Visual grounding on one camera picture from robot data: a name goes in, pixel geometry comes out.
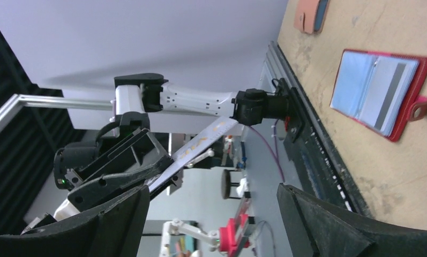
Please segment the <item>gray floor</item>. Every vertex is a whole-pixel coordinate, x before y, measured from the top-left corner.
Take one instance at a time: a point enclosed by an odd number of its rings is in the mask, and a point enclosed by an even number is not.
[[[274,120],[265,120],[254,128],[261,133],[274,150],[272,128]],[[256,221],[267,221],[272,227],[277,257],[292,256],[286,231],[276,199],[276,190],[282,182],[278,167],[262,139],[248,130],[243,139],[246,149],[246,176],[251,191],[252,208]],[[278,140],[279,161],[283,169],[285,184],[301,188],[293,162],[289,162],[282,141]],[[273,242],[270,230],[262,226],[256,249],[258,256],[273,257]]]

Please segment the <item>open wallet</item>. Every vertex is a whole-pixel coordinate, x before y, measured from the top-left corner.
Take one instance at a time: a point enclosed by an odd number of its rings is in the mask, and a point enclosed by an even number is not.
[[[308,34],[320,33],[324,26],[329,0],[299,0],[294,27]]]
[[[427,114],[427,57],[346,49],[330,107],[392,142]]]

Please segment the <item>silver handrail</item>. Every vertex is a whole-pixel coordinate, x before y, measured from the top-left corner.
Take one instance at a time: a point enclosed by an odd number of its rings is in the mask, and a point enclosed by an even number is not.
[[[92,101],[83,99],[67,99],[56,96],[12,95],[0,107],[0,133],[23,107],[84,109],[112,111],[109,101]]]

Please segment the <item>wooden tabletop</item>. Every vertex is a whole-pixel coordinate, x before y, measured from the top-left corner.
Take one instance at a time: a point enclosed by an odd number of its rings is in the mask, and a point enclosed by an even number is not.
[[[427,117],[392,143],[329,107],[343,49],[427,56],[427,0],[331,0],[319,35],[294,28],[297,3],[289,0],[278,44],[371,212],[427,229]]]

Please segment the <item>black slatted panel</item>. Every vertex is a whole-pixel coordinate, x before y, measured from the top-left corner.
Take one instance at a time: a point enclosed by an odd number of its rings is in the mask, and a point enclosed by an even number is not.
[[[62,96],[32,84],[0,33],[0,107],[13,94]],[[63,109],[24,108],[0,133],[0,235],[17,234],[52,171],[56,149],[79,141]]]

